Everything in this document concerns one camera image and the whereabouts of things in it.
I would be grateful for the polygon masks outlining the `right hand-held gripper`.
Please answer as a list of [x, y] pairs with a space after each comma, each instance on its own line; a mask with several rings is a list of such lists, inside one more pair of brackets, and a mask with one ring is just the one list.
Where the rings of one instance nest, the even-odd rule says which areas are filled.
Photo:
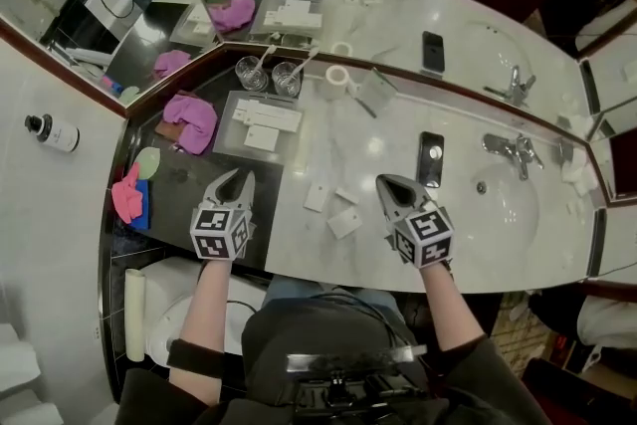
[[405, 263], [422, 269], [452, 258], [454, 227], [445, 208], [428, 203], [403, 218], [403, 205], [422, 205], [430, 200], [426, 188], [397, 174], [379, 174], [376, 192], [385, 219], [391, 224], [387, 241]]

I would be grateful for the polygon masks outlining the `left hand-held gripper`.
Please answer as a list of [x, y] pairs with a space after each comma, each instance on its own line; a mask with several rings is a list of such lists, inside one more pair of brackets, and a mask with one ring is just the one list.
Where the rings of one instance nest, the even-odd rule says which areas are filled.
[[203, 200], [212, 204], [200, 205], [190, 226], [199, 259], [235, 261], [245, 257], [255, 230], [251, 211], [255, 188], [254, 172], [238, 169], [224, 173], [206, 187]]

